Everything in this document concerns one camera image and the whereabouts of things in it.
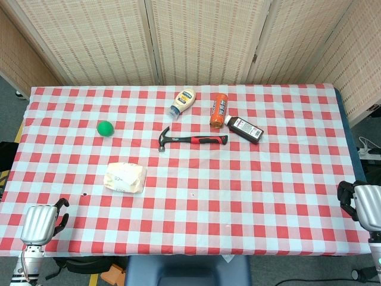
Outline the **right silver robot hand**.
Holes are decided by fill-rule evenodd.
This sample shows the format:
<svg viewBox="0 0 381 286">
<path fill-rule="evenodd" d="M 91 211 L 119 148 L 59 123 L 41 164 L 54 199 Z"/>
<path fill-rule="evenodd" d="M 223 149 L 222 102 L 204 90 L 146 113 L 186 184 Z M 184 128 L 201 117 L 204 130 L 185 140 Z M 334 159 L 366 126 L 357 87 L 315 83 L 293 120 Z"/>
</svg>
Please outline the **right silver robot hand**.
<svg viewBox="0 0 381 286">
<path fill-rule="evenodd" d="M 369 232 L 380 232 L 380 185 L 362 181 L 338 185 L 340 207 Z"/>
</svg>

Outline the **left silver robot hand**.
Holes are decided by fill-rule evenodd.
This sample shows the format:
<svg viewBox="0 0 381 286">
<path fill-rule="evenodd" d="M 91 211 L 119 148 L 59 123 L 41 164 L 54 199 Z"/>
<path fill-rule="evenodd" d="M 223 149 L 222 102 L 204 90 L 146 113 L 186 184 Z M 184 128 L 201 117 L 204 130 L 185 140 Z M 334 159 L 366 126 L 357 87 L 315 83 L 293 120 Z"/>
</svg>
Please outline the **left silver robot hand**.
<svg viewBox="0 0 381 286">
<path fill-rule="evenodd" d="M 62 206 L 69 207 L 66 198 L 60 198 L 54 205 L 38 205 L 28 209 L 21 240 L 25 245 L 46 245 L 57 233 L 61 232 L 69 219 L 66 213 L 61 222 L 56 225 L 58 215 Z"/>
</svg>

